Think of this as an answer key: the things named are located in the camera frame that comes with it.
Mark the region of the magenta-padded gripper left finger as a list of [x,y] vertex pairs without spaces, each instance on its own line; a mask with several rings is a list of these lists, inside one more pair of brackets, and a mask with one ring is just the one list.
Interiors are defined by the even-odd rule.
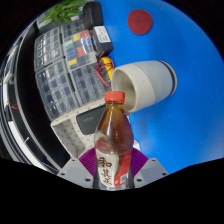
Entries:
[[71,158],[58,173],[58,176],[81,187],[92,189],[96,168],[95,150],[90,149],[80,158]]

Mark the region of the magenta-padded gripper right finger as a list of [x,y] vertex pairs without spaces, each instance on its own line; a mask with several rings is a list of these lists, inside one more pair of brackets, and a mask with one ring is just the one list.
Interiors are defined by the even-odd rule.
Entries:
[[168,175],[168,171],[156,158],[148,159],[142,152],[133,149],[130,162],[130,188],[146,186]]

